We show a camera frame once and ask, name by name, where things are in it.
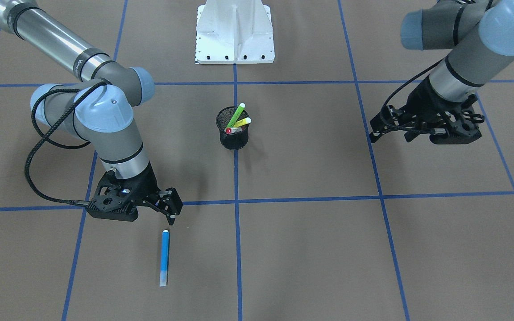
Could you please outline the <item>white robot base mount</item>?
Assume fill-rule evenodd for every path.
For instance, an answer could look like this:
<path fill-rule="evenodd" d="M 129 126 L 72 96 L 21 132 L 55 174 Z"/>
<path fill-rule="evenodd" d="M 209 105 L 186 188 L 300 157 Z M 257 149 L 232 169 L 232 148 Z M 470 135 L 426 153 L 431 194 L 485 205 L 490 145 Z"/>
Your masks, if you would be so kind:
<path fill-rule="evenodd" d="M 196 63 L 274 63 L 271 9 L 261 0 L 207 0 L 196 12 Z"/>

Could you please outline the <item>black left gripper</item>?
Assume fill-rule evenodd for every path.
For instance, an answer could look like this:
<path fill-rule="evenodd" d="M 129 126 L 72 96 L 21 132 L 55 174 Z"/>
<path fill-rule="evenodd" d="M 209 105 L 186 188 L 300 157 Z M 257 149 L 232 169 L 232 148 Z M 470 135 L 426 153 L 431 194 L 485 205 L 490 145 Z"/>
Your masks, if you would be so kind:
<path fill-rule="evenodd" d="M 369 140 L 375 144 L 383 135 L 395 131 L 396 128 L 388 126 L 391 124 L 402 128 L 406 142 L 428 135 L 433 144 L 471 144 L 482 137 L 479 124 L 483 116 L 473 110 L 476 101 L 473 94 L 463 102 L 441 98 L 431 82 L 424 80 L 410 93 L 403 107 L 389 105 L 370 120 L 373 132 L 369 133 Z"/>

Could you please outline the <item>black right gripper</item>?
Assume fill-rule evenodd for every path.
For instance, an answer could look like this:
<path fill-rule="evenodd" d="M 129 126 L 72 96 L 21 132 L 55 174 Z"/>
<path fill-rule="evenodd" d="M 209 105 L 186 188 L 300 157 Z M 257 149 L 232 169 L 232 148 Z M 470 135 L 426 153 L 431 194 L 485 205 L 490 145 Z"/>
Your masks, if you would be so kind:
<path fill-rule="evenodd" d="M 100 179 L 94 197 L 86 211 L 93 218 L 133 222 L 138 217 L 137 206 L 148 207 L 161 213 L 170 226 L 174 225 L 183 202 L 175 188 L 161 191 L 151 163 L 135 177 L 119 179 L 109 170 Z"/>

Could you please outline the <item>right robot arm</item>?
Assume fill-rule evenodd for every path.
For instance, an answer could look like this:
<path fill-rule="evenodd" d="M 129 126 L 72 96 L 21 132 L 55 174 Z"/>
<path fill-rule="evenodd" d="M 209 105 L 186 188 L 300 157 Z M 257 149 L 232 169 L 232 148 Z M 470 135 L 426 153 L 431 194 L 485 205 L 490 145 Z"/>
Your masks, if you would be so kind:
<path fill-rule="evenodd" d="M 183 208 L 174 188 L 158 187 L 134 118 L 134 107 L 155 93 L 150 73 L 125 68 L 41 9 L 34 0 L 0 0 L 0 30 L 14 34 L 70 70 L 79 83 L 47 84 L 31 96 L 31 122 L 40 136 L 27 155 L 24 176 L 41 198 L 83 207 L 94 218 L 132 222 L 139 206 L 173 225 Z M 31 179 L 31 163 L 44 144 L 63 149 L 94 146 L 105 173 L 88 200 L 51 197 Z"/>

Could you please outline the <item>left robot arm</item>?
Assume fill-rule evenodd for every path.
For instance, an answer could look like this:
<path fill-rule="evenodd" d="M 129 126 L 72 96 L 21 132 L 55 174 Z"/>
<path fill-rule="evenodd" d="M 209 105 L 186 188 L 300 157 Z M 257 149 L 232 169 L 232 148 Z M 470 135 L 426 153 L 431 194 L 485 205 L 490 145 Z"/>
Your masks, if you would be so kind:
<path fill-rule="evenodd" d="M 411 142 L 470 144 L 481 138 L 484 116 L 474 112 L 477 90 L 514 61 L 514 0 L 439 0 L 406 14 L 400 30 L 406 49 L 448 49 L 420 72 L 422 82 L 401 108 L 388 100 L 370 120 L 371 142 L 404 132 Z"/>

